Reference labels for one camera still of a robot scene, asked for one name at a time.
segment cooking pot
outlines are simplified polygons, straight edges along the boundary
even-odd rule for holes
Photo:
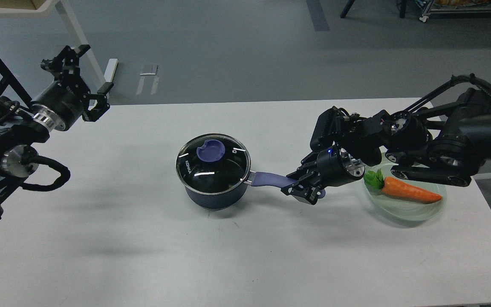
[[[187,142],[177,155],[176,171],[191,200],[212,210],[237,202],[248,185],[283,188],[295,182],[285,176],[251,171],[246,147],[237,139],[218,133]]]

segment carrot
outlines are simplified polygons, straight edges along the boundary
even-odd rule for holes
[[[439,194],[424,190],[417,186],[409,185],[399,179],[393,177],[383,177],[382,170],[378,169],[375,173],[374,171],[367,171],[363,177],[365,183],[379,189],[382,193],[407,198],[408,200],[416,200],[425,203],[434,203],[442,199]]]

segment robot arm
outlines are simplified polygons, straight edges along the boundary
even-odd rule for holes
[[[424,107],[450,87],[470,82],[454,103]],[[445,115],[446,121],[431,120]],[[439,130],[433,138],[429,130]],[[299,201],[315,204],[319,192],[363,177],[364,166],[381,161],[380,146],[396,163],[392,174],[401,179],[468,186],[471,176],[491,159],[491,84],[473,74],[452,76],[449,82],[413,105],[394,114],[382,110],[372,117],[348,114],[332,107],[315,126],[312,152],[288,177],[297,182],[281,191]]]
[[[54,80],[33,99],[0,59],[0,219],[2,202],[17,188],[52,191],[70,179],[67,167],[40,156],[32,144],[46,142],[52,130],[70,129],[81,116],[84,121],[97,121],[109,109],[107,93],[113,83],[106,82],[93,94],[80,76],[79,59],[89,49],[89,45],[65,46],[53,59],[43,60],[41,68],[50,72]],[[15,90],[22,103],[2,96],[8,86]],[[89,109],[91,100],[96,104]],[[39,165],[47,165],[60,176],[48,185],[26,183]]]

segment glass plate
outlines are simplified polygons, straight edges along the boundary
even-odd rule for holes
[[[397,179],[397,177],[393,176],[390,171],[391,167],[394,165],[396,164],[388,161],[388,159],[386,159],[382,154],[382,163],[374,167],[367,166],[365,167],[365,171],[378,171],[378,169],[382,169],[382,175],[384,175],[384,177],[391,176]],[[429,218],[434,217],[441,211],[446,200],[446,189],[444,185],[411,180],[403,181],[408,184],[437,193],[442,196],[442,199],[431,204],[419,203],[411,200],[403,200],[401,198],[384,195],[382,194],[382,192],[380,192],[380,190],[376,190],[365,184],[367,195],[374,202],[374,204],[382,208],[382,210],[397,218],[401,218],[402,220],[425,221]]]

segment gray floor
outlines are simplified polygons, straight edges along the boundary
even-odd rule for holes
[[[417,12],[399,19],[393,0],[359,0],[340,19],[346,0],[321,0],[330,31],[316,32],[305,0],[69,1],[101,65],[119,58],[112,104],[421,97],[470,72],[491,82],[487,17],[424,24]],[[56,12],[0,20],[0,57],[32,95],[51,81],[40,60],[64,44]],[[137,94],[148,64],[159,65],[158,89]],[[491,205],[491,180],[479,185]]]

